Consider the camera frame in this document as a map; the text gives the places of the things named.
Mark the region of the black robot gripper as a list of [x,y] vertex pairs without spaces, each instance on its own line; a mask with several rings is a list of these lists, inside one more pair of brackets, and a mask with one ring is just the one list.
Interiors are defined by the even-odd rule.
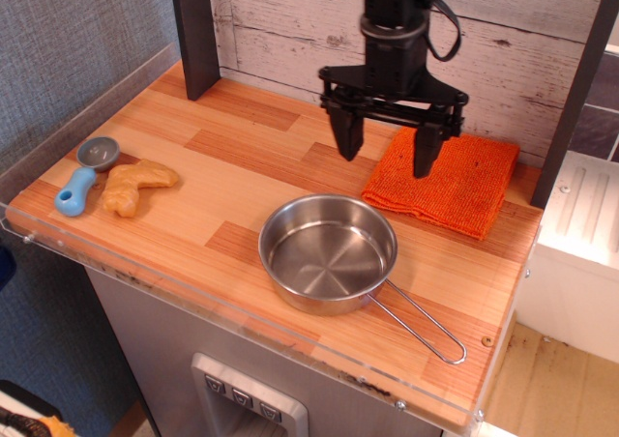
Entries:
[[364,143],[366,118],[415,127],[413,174],[430,174],[443,143],[459,136],[468,96],[436,79],[427,69],[434,51],[429,20],[387,28],[363,18],[365,63],[319,71],[321,106],[329,115],[339,153],[354,160]]

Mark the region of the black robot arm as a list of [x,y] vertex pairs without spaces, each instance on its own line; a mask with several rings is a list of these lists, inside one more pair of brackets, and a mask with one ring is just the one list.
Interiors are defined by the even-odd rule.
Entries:
[[445,55],[436,51],[429,36],[432,9],[458,23],[442,0],[365,0],[364,64],[320,70],[321,105],[345,159],[353,160],[362,147],[366,119],[401,125],[416,131],[413,175],[425,178],[443,143],[460,134],[468,96],[431,75],[427,59],[453,59],[461,41]]

